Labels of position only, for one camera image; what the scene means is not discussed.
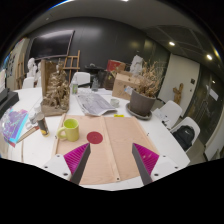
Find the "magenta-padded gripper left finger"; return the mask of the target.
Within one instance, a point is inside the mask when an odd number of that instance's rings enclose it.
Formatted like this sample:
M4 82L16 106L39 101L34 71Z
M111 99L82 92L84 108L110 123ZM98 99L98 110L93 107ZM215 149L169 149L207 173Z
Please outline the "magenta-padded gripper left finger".
M65 155L56 154L42 169L79 185L90 153L90 144L86 143Z

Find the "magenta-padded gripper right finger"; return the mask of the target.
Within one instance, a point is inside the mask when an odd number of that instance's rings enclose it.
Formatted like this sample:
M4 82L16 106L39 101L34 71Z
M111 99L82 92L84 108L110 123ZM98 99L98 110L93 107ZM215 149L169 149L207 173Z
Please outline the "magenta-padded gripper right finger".
M143 185L152 183L179 170L179 166L167 155L158 155L137 143L132 144L132 154Z

